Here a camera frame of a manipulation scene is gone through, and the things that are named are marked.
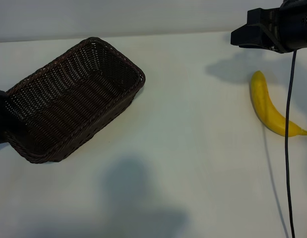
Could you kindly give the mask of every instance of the black object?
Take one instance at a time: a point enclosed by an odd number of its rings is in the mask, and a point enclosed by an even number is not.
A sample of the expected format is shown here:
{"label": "black object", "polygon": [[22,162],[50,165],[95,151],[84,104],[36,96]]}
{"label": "black object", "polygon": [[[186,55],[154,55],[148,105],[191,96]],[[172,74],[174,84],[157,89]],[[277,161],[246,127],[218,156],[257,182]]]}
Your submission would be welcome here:
{"label": "black object", "polygon": [[289,206],[289,215],[290,215],[290,226],[291,226],[291,234],[292,238],[295,238],[294,225],[293,225],[293,215],[292,215],[292,202],[291,202],[291,192],[290,192],[290,172],[289,172],[289,152],[288,152],[288,139],[289,139],[289,111],[290,111],[290,99],[294,78],[294,68],[296,65],[296,57],[297,50],[293,52],[292,57],[292,66],[291,66],[291,76],[290,76],[290,84],[288,91],[288,99],[287,99],[287,110],[286,110],[286,138],[285,138],[285,152],[286,152],[286,175],[287,175],[287,195],[288,195],[288,206]]}
{"label": "black object", "polygon": [[231,44],[278,53],[307,47],[307,0],[286,0],[280,8],[248,11],[247,24],[232,32]]}

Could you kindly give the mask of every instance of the basket rim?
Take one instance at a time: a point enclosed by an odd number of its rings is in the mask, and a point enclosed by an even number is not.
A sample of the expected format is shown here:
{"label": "basket rim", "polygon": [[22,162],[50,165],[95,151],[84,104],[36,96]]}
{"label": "basket rim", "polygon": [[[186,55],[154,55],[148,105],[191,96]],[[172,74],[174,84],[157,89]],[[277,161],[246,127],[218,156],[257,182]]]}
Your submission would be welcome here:
{"label": "basket rim", "polygon": [[[38,69],[35,71],[33,74],[29,75],[28,77],[24,78],[20,82],[18,82],[16,85],[14,85],[12,88],[10,88],[6,93],[10,96],[13,95],[14,93],[18,92],[20,89],[24,88],[27,84],[31,83],[33,80],[37,79],[40,77],[42,74],[50,71],[54,67],[56,67],[59,63],[62,63],[64,60],[66,60],[68,57],[70,57],[73,53],[79,51],[81,48],[85,47],[87,44],[92,44],[92,43],[98,43],[106,47],[110,52],[115,54],[120,60],[122,60],[124,63],[126,63],[129,67],[131,67],[135,73],[138,76],[138,80],[136,83],[130,87],[126,92],[121,94],[119,97],[117,97],[114,101],[111,101],[103,110],[100,112],[96,113],[91,119],[87,120],[83,125],[75,129],[71,134],[69,134],[67,137],[65,137],[61,142],[55,144],[52,146],[50,149],[48,149],[44,154],[34,154],[33,152],[29,151],[26,147],[18,145],[13,145],[11,144],[17,151],[22,151],[25,152],[28,156],[32,157],[33,159],[42,159],[44,157],[48,157],[53,155],[54,153],[57,153],[59,151],[59,148],[61,148],[64,144],[68,143],[69,141],[72,140],[77,134],[79,134],[83,128],[89,126],[96,118],[99,117],[100,114],[106,114],[108,113],[108,108],[111,108],[114,104],[117,102],[121,101],[122,98],[125,98],[128,94],[130,94],[132,91],[134,91],[136,88],[137,91],[144,85],[145,83],[145,75],[143,71],[137,67],[131,60],[129,60],[125,55],[123,55],[121,52],[119,52],[116,48],[114,48],[112,45],[109,43],[101,40],[98,37],[90,37],[87,38],[77,45],[73,46],[69,50],[67,50],[65,53],[48,63],[47,65],[43,66],[42,68]],[[5,133],[8,142],[10,141],[9,138],[13,140],[17,140],[15,136],[9,132]]]}

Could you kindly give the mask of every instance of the white wall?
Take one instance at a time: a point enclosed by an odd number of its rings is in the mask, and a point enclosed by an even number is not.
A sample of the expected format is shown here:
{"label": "white wall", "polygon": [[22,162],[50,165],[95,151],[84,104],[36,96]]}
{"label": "white wall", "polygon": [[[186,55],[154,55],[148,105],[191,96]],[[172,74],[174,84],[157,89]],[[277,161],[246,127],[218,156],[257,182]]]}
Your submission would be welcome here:
{"label": "white wall", "polygon": [[0,41],[231,30],[282,0],[0,0]]}

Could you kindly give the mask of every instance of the brown woven basket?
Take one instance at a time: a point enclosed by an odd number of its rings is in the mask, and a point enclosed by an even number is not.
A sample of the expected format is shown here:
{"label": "brown woven basket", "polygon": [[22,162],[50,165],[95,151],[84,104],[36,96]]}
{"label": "brown woven basket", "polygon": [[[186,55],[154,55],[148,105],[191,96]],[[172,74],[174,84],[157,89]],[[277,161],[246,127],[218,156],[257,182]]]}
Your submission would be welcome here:
{"label": "brown woven basket", "polygon": [[29,162],[59,162],[122,113],[144,82],[127,57],[88,38],[7,91],[5,108],[26,132],[3,134]]}

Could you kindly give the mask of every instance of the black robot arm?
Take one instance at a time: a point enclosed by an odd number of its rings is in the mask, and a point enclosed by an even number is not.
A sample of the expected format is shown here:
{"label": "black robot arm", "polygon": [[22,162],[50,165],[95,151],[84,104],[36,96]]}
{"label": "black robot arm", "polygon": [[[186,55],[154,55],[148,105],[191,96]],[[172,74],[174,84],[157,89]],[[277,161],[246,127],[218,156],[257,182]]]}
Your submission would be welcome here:
{"label": "black robot arm", "polygon": [[288,53],[307,47],[307,0],[285,0],[280,8],[248,11],[247,24],[232,32],[231,44]]}

